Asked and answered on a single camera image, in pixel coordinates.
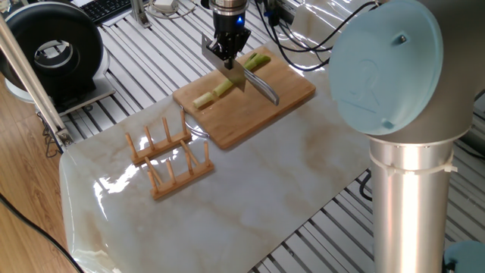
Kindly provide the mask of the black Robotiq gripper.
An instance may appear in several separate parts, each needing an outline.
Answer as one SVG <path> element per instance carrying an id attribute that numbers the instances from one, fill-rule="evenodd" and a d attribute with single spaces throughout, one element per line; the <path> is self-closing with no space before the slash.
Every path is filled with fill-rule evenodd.
<path id="1" fill-rule="evenodd" d="M 245 27 L 246 13 L 233 15 L 214 13 L 215 39 L 206 42 L 206 58 L 217 68 L 233 69 L 233 56 L 225 48 L 241 52 L 251 35 Z"/>

